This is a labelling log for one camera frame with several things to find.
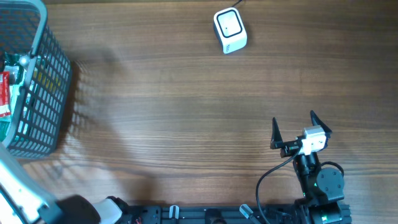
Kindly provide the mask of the green 3M product package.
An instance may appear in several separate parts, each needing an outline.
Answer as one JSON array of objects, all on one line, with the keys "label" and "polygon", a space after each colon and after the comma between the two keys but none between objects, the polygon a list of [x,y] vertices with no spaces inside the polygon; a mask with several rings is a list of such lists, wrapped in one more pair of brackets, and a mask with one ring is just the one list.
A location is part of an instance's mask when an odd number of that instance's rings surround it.
[{"label": "green 3M product package", "polygon": [[1,118],[1,141],[3,141],[8,132],[9,127],[12,122],[12,117],[15,112],[17,98],[21,94],[21,87],[24,84],[25,76],[26,76],[26,69],[19,64],[19,57],[21,55],[18,54],[8,54],[6,53],[4,58],[4,66],[2,70],[4,72],[9,72],[9,97],[10,97],[10,109],[11,115]]}]

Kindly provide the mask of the red Kleenex tissue pack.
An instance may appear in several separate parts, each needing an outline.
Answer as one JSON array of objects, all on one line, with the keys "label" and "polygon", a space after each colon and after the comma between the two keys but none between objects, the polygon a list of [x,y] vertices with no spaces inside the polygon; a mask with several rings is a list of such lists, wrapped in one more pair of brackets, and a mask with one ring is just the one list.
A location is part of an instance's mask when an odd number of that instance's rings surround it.
[{"label": "red Kleenex tissue pack", "polygon": [[1,72],[1,117],[11,115],[10,91],[9,91],[9,72]]}]

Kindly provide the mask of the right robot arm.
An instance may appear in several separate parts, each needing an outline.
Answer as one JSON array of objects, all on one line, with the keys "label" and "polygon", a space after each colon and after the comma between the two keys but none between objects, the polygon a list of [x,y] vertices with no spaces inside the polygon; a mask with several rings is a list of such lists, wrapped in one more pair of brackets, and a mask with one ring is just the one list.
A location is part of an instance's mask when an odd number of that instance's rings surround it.
[{"label": "right robot arm", "polygon": [[275,118],[272,119],[271,149],[293,163],[303,197],[292,205],[292,223],[351,223],[349,205],[342,204],[344,170],[332,161],[320,162],[318,153],[328,146],[332,130],[310,112],[312,125],[303,128],[293,141],[283,141]]}]

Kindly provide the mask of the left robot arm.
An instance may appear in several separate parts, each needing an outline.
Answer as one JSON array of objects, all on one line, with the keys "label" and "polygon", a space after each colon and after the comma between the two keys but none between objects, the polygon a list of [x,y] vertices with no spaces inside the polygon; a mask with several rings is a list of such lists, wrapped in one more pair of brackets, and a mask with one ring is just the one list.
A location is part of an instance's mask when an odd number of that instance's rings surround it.
[{"label": "left robot arm", "polygon": [[64,199],[42,188],[1,145],[1,223],[117,223],[123,215],[109,198],[90,203],[80,195]]}]

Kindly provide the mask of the yellow liquid bottle silver cap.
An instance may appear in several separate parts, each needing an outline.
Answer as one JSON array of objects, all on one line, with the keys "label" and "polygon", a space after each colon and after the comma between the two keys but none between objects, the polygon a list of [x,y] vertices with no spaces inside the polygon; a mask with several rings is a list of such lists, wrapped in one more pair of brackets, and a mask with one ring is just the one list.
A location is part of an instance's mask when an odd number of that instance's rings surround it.
[{"label": "yellow liquid bottle silver cap", "polygon": [[30,57],[28,55],[20,56],[19,64],[27,70],[27,68],[29,67],[29,64],[30,64]]}]

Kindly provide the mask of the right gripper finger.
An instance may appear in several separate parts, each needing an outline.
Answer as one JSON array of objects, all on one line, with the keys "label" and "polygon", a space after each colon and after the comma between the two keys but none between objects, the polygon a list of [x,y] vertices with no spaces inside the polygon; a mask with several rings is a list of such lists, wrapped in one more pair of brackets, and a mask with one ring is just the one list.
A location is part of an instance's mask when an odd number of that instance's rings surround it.
[{"label": "right gripper finger", "polygon": [[272,119],[272,136],[271,136],[271,149],[280,149],[283,145],[283,139],[279,130],[279,125],[275,117]]},{"label": "right gripper finger", "polygon": [[314,126],[321,126],[325,132],[326,137],[330,137],[333,131],[317,116],[314,110],[310,111],[310,118]]}]

